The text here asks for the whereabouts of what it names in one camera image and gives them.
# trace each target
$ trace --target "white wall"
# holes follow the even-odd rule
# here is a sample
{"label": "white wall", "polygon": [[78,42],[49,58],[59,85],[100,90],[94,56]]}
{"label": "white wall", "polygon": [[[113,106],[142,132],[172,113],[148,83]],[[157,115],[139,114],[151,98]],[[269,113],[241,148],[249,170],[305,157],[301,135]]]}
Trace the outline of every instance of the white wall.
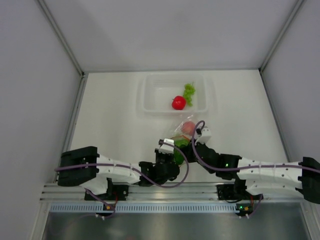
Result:
{"label": "white wall", "polygon": [[85,71],[257,69],[296,0],[45,0]]}
{"label": "white wall", "polygon": [[79,76],[34,0],[0,1],[0,238],[27,239]]}
{"label": "white wall", "polygon": [[320,161],[320,1],[308,0],[264,78],[289,155]]}

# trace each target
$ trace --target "gray floor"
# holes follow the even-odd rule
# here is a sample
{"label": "gray floor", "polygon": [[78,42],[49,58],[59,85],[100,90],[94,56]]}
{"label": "gray floor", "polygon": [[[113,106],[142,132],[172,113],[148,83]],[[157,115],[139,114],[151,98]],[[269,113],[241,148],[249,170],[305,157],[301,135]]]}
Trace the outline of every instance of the gray floor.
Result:
{"label": "gray floor", "polygon": [[308,240],[298,203],[264,203],[251,219],[233,214],[117,214],[68,223],[83,213],[50,214],[43,240]]}

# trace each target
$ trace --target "clear plastic bin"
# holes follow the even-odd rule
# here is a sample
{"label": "clear plastic bin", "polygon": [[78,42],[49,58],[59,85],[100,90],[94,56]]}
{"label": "clear plastic bin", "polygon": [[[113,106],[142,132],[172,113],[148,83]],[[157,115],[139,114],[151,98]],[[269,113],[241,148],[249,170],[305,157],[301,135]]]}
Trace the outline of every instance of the clear plastic bin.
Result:
{"label": "clear plastic bin", "polygon": [[[182,96],[185,84],[192,84],[195,93],[193,106],[186,105],[183,110],[175,110],[171,104],[176,96]],[[204,113],[208,110],[207,83],[196,73],[155,73],[148,75],[142,85],[142,110],[149,114]]]}

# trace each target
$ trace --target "bunch of grapes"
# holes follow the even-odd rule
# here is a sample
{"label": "bunch of grapes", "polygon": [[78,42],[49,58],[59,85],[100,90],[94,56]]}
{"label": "bunch of grapes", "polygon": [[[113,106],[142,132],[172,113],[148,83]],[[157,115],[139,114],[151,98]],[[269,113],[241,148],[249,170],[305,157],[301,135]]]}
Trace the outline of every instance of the bunch of grapes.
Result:
{"label": "bunch of grapes", "polygon": [[186,100],[186,104],[188,104],[188,106],[190,106],[190,107],[193,106],[191,103],[191,101],[192,101],[191,96],[193,94],[195,94],[195,92],[196,92],[196,89],[193,84],[188,83],[188,84],[184,85],[183,97]]}

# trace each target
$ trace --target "red fruit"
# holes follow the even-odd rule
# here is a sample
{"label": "red fruit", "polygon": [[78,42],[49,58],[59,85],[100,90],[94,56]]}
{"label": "red fruit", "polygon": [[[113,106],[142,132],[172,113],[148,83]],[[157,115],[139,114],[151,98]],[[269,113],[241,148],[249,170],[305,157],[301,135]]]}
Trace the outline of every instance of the red fruit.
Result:
{"label": "red fruit", "polygon": [[171,106],[175,109],[175,110],[182,110],[185,108],[187,101],[185,100],[185,98],[183,96],[176,96],[173,99],[173,102],[171,104]]}
{"label": "red fruit", "polygon": [[183,125],[182,125],[182,129],[181,131],[184,133],[184,134],[188,134],[188,135],[192,135],[192,133],[194,132],[194,129],[195,129],[195,124],[193,121],[186,121]]}

